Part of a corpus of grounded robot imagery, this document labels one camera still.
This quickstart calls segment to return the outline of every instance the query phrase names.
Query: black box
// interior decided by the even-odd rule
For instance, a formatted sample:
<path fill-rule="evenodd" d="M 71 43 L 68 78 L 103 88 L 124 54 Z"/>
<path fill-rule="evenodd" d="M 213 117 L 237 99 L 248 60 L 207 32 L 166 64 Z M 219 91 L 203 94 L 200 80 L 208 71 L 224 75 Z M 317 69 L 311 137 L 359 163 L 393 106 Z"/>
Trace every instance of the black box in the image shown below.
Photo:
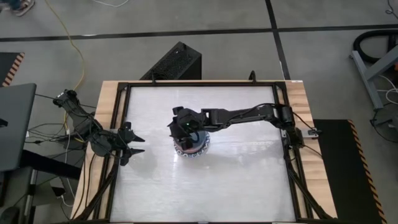
<path fill-rule="evenodd" d="M 178 42 L 140 80 L 201 80 L 201 53 Z"/>

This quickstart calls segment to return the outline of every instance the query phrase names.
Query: concrete floor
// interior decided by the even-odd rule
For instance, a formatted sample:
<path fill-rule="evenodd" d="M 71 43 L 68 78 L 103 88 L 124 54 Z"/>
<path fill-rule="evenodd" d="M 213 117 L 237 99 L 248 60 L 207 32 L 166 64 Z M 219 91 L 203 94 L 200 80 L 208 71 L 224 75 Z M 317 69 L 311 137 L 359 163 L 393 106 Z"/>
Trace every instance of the concrete floor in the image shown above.
<path fill-rule="evenodd" d="M 0 13 L 0 30 L 3 30 L 0 38 L 65 35 L 44 1 L 36 1 L 36 6 L 22 18 L 7 11 Z M 120 8 L 90 0 L 49 2 L 72 35 L 271 27 L 263 0 L 130 0 Z M 271 2 L 278 27 L 398 22 L 384 13 L 385 1 Z M 398 1 L 392 3 L 398 10 Z M 291 79 L 304 81 L 313 117 L 354 121 L 387 221 L 398 223 L 397 145 L 383 140 L 370 126 L 373 107 L 353 61 L 348 58 L 355 37 L 365 31 L 285 32 L 280 33 L 280 39 Z M 86 78 L 78 90 L 81 102 L 96 105 L 103 80 L 139 79 L 178 41 L 203 54 L 204 79 L 247 79 L 251 70 L 255 70 L 260 79 L 283 79 L 270 32 L 77 40 L 75 43 L 86 60 Z M 386 47 L 384 39 L 374 39 L 364 45 L 374 55 L 382 55 Z M 34 82 L 40 94 L 55 96 L 66 88 L 73 88 L 80 78 L 80 59 L 67 40 L 0 42 L 0 52 L 25 52 L 12 84 Z M 50 100 L 36 98 L 30 126 L 61 122 L 62 114 Z M 56 128 L 43 130 L 51 133 Z M 382 131 L 398 139 L 398 134 L 385 128 Z M 41 154 L 63 151 L 62 147 L 50 143 L 27 148 Z M 38 208 L 35 222 L 64 221 L 58 203 Z"/>

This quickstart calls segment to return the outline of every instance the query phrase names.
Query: black floor line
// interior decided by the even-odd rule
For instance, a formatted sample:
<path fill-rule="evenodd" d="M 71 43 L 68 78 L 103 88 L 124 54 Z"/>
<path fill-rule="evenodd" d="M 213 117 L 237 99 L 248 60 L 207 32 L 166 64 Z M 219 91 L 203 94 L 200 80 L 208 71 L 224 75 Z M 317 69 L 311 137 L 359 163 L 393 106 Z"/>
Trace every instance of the black floor line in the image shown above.
<path fill-rule="evenodd" d="M 257 34 L 268 32 L 314 32 L 314 31 L 336 31 L 336 30 L 368 30 L 368 29 L 398 29 L 398 24 L 391 25 L 363 25 L 363 26 L 327 26 L 327 27 L 292 27 L 292 28 L 247 28 L 247 29 L 215 29 L 215 30 L 186 30 L 165 32 L 141 32 L 124 34 L 94 34 L 94 35 L 72 35 L 73 40 L 95 40 L 95 39 L 117 39 L 134 37 L 170 37 L 181 35 L 213 35 L 213 34 Z M 0 42 L 33 42 L 68 40 L 63 36 L 46 37 L 3 37 Z"/>
<path fill-rule="evenodd" d="M 290 73 L 289 69 L 287 68 L 285 53 L 282 46 L 282 41 L 280 40 L 278 26 L 276 25 L 275 14 L 274 10 L 272 9 L 271 0 L 266 0 L 266 5 L 268 10 L 269 20 L 271 22 L 272 33 L 274 35 L 276 50 L 278 52 L 280 66 L 282 67 L 282 73 L 285 80 L 290 80 Z"/>

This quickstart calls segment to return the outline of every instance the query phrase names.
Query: person's foot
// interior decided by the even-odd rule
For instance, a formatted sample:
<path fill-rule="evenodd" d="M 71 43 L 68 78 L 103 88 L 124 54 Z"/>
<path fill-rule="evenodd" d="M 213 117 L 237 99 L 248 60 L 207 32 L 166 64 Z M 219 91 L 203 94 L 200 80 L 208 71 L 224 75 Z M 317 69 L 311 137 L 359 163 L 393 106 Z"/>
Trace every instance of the person's foot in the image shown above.
<path fill-rule="evenodd" d="M 35 4 L 35 0 L 22 0 L 21 1 L 21 8 L 18 10 L 13 10 L 13 13 L 16 16 L 23 16 L 31 7 Z"/>

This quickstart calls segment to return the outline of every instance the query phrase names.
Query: orange and black stripe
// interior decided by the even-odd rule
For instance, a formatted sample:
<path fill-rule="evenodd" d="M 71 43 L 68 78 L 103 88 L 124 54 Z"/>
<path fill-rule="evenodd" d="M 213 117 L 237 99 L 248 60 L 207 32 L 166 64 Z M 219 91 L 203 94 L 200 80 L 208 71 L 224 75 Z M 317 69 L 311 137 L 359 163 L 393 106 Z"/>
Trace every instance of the orange and black stripe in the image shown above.
<path fill-rule="evenodd" d="M 17 73 L 18 68 L 21 65 L 22 60 L 24 59 L 24 57 L 25 57 L 25 53 L 20 53 L 19 55 L 17 55 L 17 57 L 14 60 L 14 63 L 12 64 L 10 70 L 8 71 L 6 79 L 2 83 L 2 85 L 4 87 L 9 86 L 11 84 L 11 82 L 14 79 L 15 74 Z"/>
<path fill-rule="evenodd" d="M 356 147 L 358 148 L 359 156 L 361 157 L 361 160 L 362 160 L 362 163 L 363 163 L 363 168 L 365 169 L 365 174 L 366 174 L 366 177 L 368 178 L 368 182 L 369 182 L 369 186 L 370 186 L 370 189 L 372 191 L 372 194 L 373 194 L 374 202 L 376 203 L 376 207 L 377 207 L 377 209 L 379 211 L 379 215 L 380 215 L 380 218 L 381 218 L 381 223 L 382 224 L 387 224 L 387 220 L 386 220 L 386 217 L 384 216 L 383 208 L 381 207 L 381 202 L 379 200 L 379 196 L 377 194 L 376 187 L 374 186 L 374 183 L 373 183 L 373 180 L 372 180 L 372 176 L 371 176 L 371 172 L 369 171 L 369 168 L 368 168 L 368 163 L 366 162 L 365 155 L 363 154 L 362 146 L 361 146 L 361 143 L 359 141 L 359 137 L 358 137 L 358 134 L 356 132 L 354 123 L 353 123 L 352 120 L 348 120 L 348 122 L 351 125 L 351 129 L 352 129 L 353 134 L 354 134 L 354 140 L 356 142 Z"/>

